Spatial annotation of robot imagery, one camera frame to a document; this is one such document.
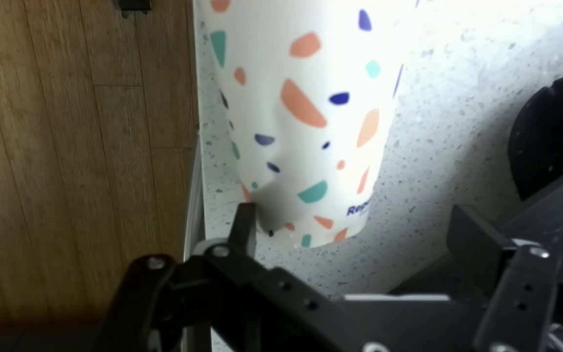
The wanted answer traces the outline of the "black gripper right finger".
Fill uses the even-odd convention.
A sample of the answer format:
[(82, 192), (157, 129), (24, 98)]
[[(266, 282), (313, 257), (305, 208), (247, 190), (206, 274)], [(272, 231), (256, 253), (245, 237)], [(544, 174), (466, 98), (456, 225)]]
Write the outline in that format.
[(516, 245), (475, 210), (456, 206), (448, 251), (489, 300), (473, 339), (477, 352), (544, 352), (557, 300), (559, 260)]

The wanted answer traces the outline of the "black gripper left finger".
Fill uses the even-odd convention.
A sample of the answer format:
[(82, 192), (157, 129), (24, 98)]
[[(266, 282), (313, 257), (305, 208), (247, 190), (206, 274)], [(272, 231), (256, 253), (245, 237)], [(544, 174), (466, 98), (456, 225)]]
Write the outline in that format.
[(254, 260), (256, 208), (237, 208), (229, 237), (206, 251), (219, 282), (215, 333), (237, 352), (333, 352), (329, 304), (282, 268)]

